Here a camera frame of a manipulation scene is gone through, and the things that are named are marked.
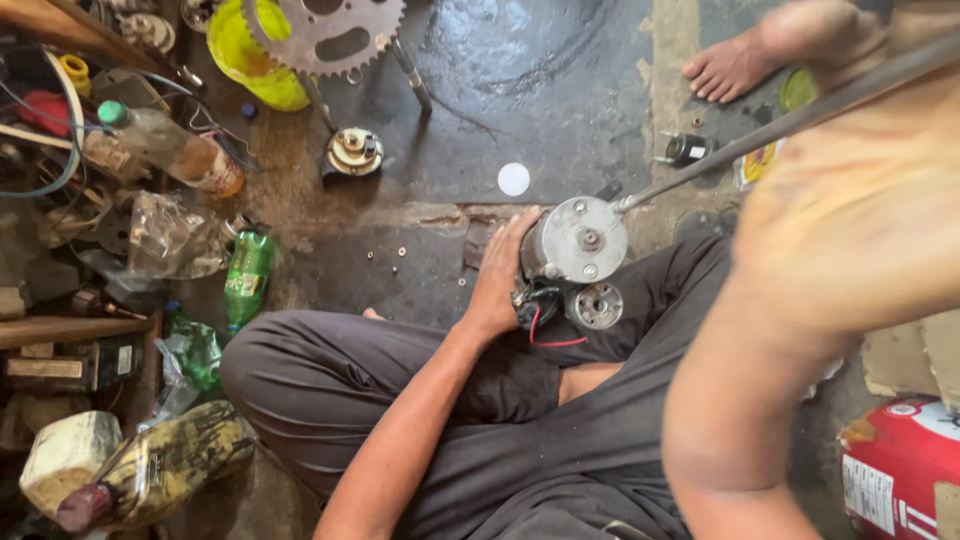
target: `red cap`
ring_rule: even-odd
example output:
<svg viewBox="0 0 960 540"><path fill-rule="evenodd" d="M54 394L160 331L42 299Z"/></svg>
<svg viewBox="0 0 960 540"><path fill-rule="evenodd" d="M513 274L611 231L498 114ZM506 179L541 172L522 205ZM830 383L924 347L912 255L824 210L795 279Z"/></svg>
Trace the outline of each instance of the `red cap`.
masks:
<svg viewBox="0 0 960 540"><path fill-rule="evenodd" d="M57 508L57 523L67 532L92 528L113 506L113 496L102 483L89 483L66 496Z"/></svg>

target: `metal rod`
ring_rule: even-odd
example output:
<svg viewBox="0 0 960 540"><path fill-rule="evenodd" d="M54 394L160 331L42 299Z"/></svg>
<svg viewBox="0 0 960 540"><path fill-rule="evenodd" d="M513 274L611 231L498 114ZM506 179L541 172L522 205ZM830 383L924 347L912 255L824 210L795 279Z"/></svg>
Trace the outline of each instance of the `metal rod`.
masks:
<svg viewBox="0 0 960 540"><path fill-rule="evenodd" d="M308 73L298 73L297 80L300 81L300 85L306 90L306 95L310 98L310 103L313 104L313 110L320 115L320 119L323 120L326 128L330 130L330 134L333 135L340 131L337 123L334 122L330 116L330 109L324 105L324 99L320 95L319 81L314 81L313 77Z"/></svg>
<svg viewBox="0 0 960 540"><path fill-rule="evenodd" d="M391 39L391 43L394 45L394 56L396 56L396 61L400 64L400 69L402 69L403 73L410 79L410 88L412 88L417 95L417 101L420 102L422 113L430 114L433 112L433 104L430 103L430 94L426 90L426 85L423 84L423 79L420 78L420 72L417 71L417 67L413 61L410 60L410 55L407 54L406 45L400 42L399 37Z"/></svg>
<svg viewBox="0 0 960 540"><path fill-rule="evenodd" d="M753 152L757 148L824 122L861 101L875 97L895 86L909 83L954 61L960 61L960 32L938 37L920 49L887 61L823 99L786 114L714 151L706 158L680 169L668 181L651 185L639 193L620 199L614 203L614 209L620 213L626 212L665 191L686 184L709 170L729 165L740 156Z"/></svg>

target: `dark gray pants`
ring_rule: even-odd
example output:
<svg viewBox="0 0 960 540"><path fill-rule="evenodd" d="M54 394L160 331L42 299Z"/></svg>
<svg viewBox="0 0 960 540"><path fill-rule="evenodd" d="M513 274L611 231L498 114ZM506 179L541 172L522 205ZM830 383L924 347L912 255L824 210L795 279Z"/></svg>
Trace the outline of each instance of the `dark gray pants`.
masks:
<svg viewBox="0 0 960 540"><path fill-rule="evenodd" d="M729 267L729 240L680 242L611 277L625 307L612 329L583 332L556 317L538 330L538 341L585 334L587 343L544 349L515 332L491 345L396 536L494 538L547 505L600 528L617 519L653 538L686 537L660 467L663 399ZM444 337L356 315L269 313L229 344L221 378L267 446L328 495ZM559 366L621 360L616 375L557 407Z"/></svg>

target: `hand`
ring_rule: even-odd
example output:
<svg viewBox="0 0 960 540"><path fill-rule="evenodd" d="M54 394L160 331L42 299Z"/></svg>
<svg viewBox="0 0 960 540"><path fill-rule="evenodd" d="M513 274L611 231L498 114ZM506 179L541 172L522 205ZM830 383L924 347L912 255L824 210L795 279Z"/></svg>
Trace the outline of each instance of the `hand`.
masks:
<svg viewBox="0 0 960 540"><path fill-rule="evenodd" d="M519 326L510 295L516 288L520 268L520 242L538 219L540 207L533 207L523 215L515 214L487 243L477 285L463 318L464 323L484 337L493 339Z"/></svg>

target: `green plastic bottle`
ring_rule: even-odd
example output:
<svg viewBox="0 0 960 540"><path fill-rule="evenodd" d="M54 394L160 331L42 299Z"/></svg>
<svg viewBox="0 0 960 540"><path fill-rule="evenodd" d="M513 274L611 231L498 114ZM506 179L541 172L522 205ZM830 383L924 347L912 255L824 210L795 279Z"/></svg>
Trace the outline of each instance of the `green plastic bottle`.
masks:
<svg viewBox="0 0 960 540"><path fill-rule="evenodd" d="M274 240L253 231L240 233L224 286L227 332L234 335L263 305L263 290L274 261Z"/></svg>

